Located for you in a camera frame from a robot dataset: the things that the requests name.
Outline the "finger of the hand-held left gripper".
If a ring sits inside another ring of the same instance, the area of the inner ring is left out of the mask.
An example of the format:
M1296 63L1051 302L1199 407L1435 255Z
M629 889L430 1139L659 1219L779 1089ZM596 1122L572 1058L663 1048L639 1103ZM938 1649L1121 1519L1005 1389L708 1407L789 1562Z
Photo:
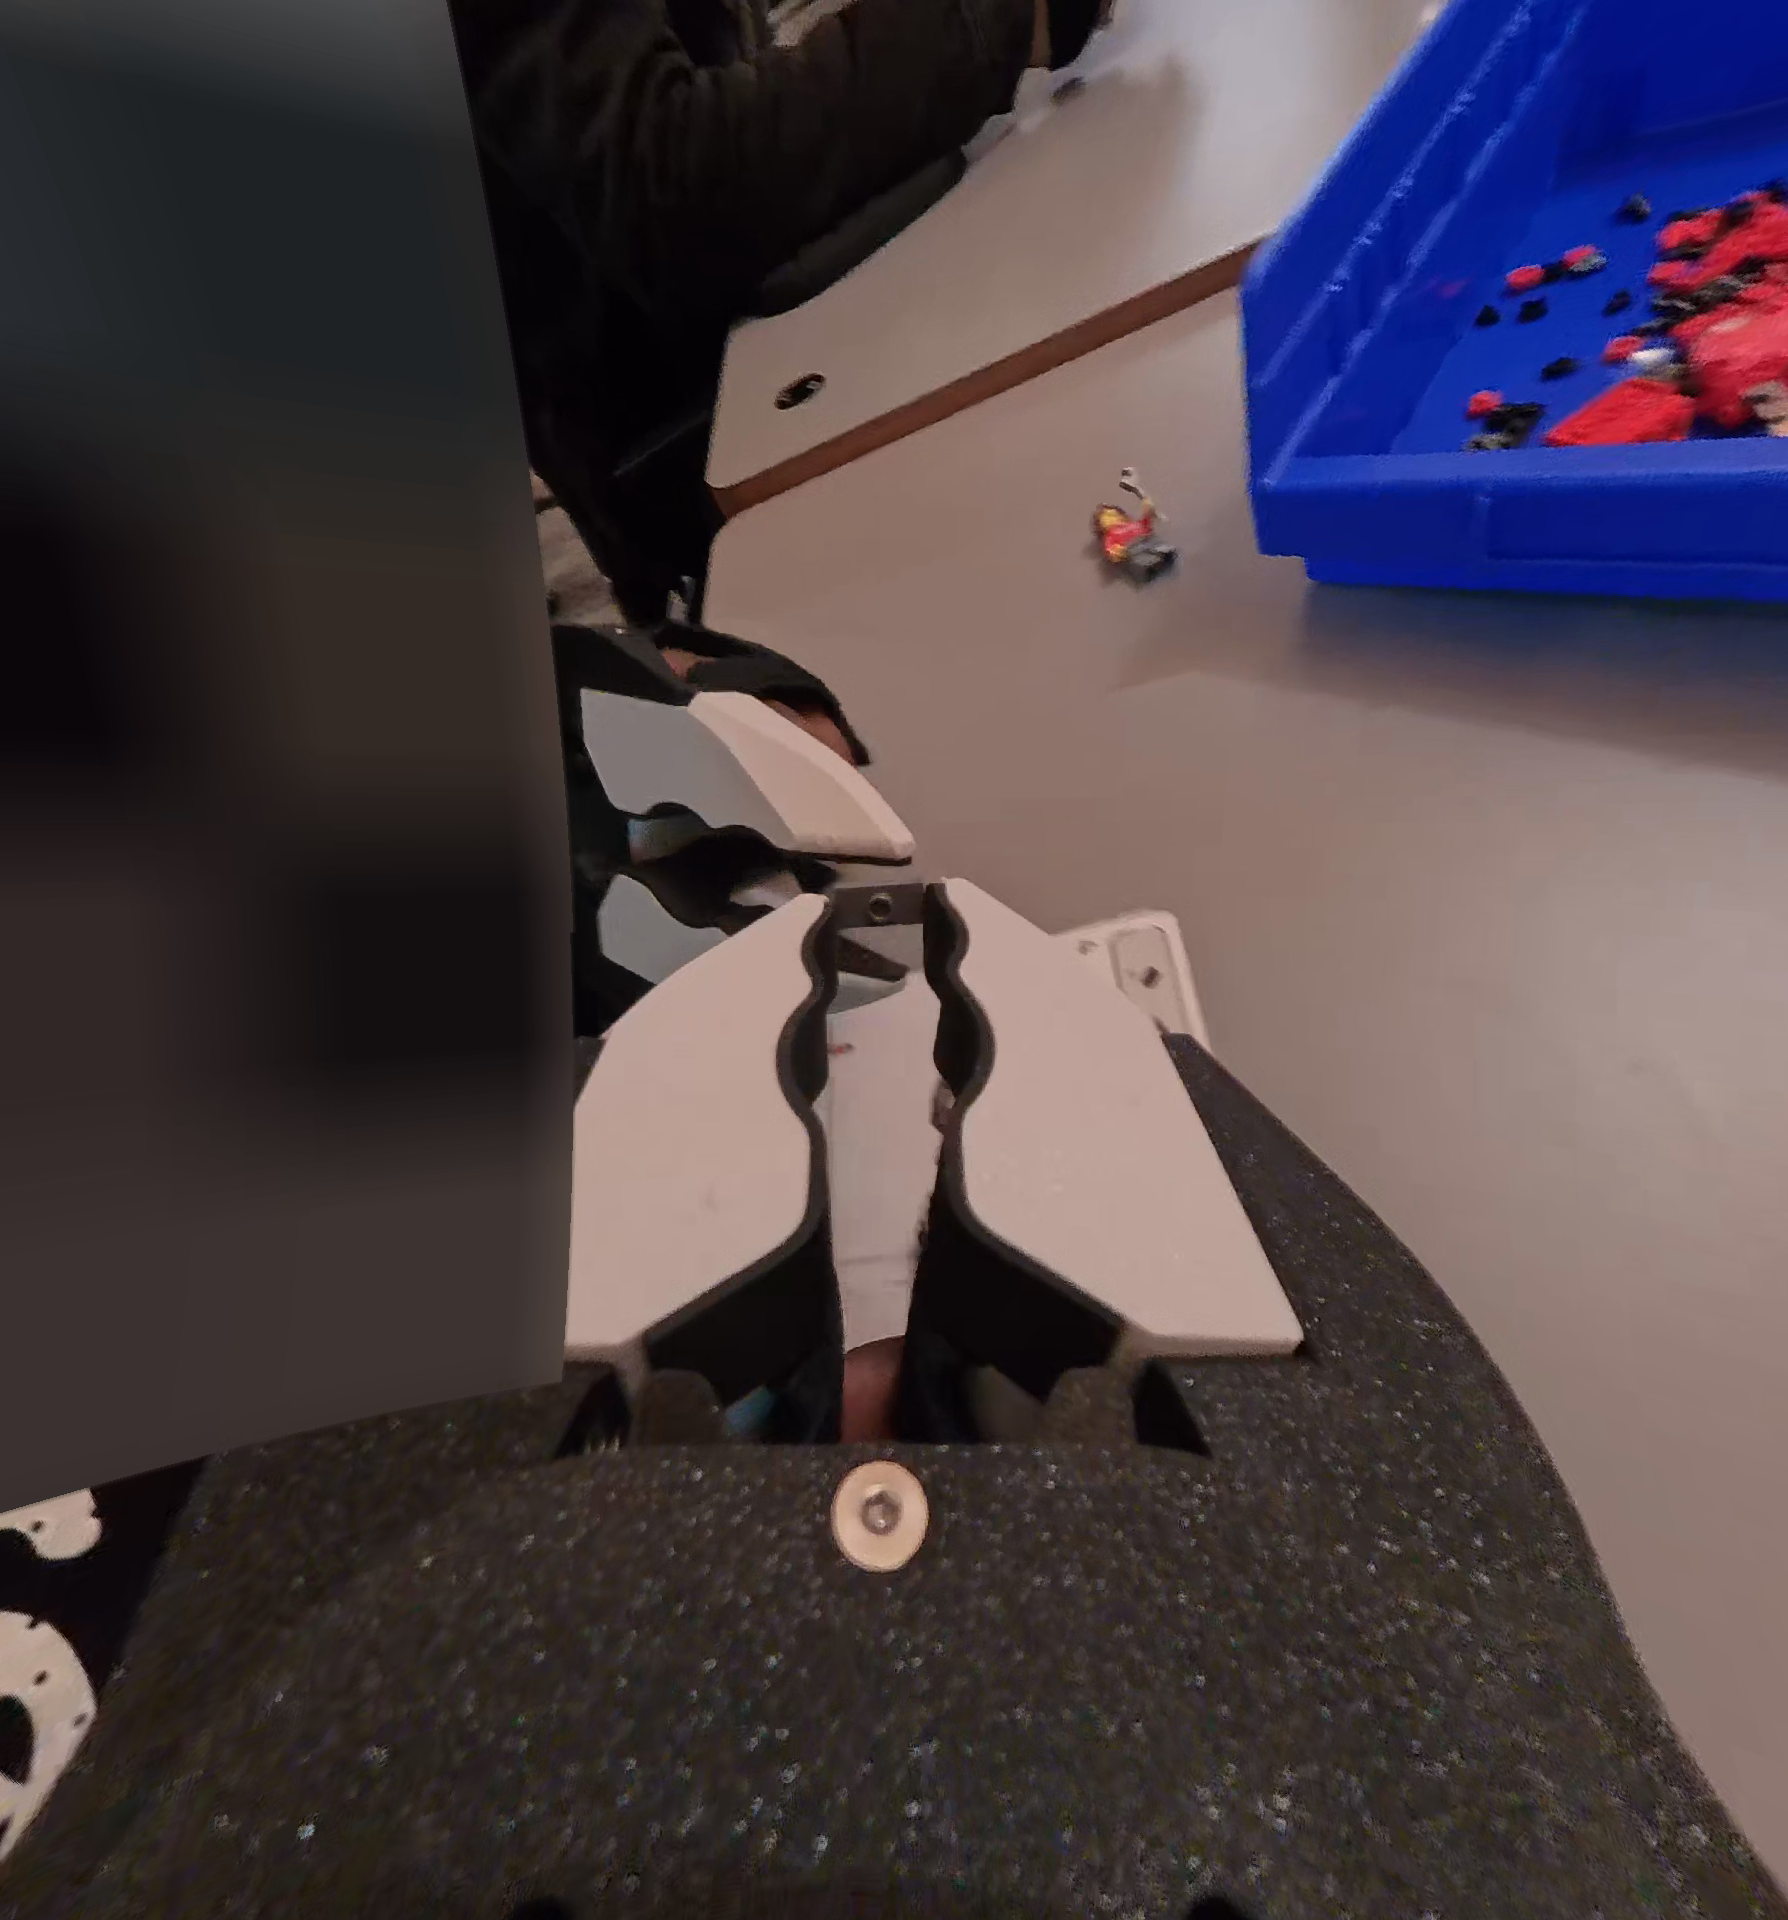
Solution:
M753 695L696 691L673 705L583 689L578 719L608 801L630 821L690 819L841 863L914 855L874 784Z
M665 978L804 893L785 869L744 879L622 871L594 913L594 1028L613 1027Z

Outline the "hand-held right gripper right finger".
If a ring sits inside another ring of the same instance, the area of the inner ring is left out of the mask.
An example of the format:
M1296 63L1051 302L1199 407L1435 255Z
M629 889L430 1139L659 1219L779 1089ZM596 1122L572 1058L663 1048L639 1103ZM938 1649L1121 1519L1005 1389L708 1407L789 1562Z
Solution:
M1171 1053L1111 961L969 880L917 919L946 1099L903 1353L903 1438L985 1437L972 1380L1159 1405L1162 1365L1285 1363L1306 1334Z

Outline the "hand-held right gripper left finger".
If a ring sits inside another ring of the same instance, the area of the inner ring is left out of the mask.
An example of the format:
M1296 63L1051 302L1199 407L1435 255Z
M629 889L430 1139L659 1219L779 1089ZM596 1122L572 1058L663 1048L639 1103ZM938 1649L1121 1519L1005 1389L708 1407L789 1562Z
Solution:
M630 1438L837 1438L827 1132L832 905L801 894L667 975L572 1109L569 1363Z

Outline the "blue plastic bin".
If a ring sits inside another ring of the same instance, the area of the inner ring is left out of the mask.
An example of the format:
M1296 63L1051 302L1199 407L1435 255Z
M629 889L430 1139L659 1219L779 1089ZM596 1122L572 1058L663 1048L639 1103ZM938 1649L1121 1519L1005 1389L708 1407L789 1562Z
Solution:
M1314 583L1788 603L1788 442L1468 454L1466 399L1599 355L1624 270L1474 328L1518 264L1788 179L1788 3L1447 4L1243 281L1260 550Z

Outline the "lego minifigure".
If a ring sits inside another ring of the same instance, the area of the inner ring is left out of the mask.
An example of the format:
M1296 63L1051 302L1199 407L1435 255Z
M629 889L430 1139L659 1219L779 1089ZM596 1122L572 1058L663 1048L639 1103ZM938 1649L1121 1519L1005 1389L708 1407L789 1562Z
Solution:
M1136 468L1121 468L1116 494L1096 506L1092 541L1103 566L1133 585L1166 580L1179 565L1164 515Z

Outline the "pile of red black lego pieces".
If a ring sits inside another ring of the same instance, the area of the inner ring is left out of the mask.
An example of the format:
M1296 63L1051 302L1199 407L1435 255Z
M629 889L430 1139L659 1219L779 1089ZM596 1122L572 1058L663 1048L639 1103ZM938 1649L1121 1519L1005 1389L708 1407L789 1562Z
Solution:
M1608 224L1610 241L1516 264L1474 317L1542 324L1562 293L1624 270L1599 305L1599 355L1558 352L1532 377L1576 407L1484 385L1462 408L1465 451L1788 442L1788 179L1665 212L1627 194Z

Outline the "black white printed cloth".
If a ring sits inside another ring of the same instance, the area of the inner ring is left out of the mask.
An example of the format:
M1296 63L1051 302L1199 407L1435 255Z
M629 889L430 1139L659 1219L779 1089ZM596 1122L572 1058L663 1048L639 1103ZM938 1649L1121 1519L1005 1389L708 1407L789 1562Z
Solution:
M0 1862L86 1741L198 1462L0 1513Z

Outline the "dark metal bracket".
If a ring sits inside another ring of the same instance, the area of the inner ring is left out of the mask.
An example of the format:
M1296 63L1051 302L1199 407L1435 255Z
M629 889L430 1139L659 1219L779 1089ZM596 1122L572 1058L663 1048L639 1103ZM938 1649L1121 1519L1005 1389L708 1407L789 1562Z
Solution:
M827 903L837 972L880 985L912 972L923 955L924 885L846 885Z

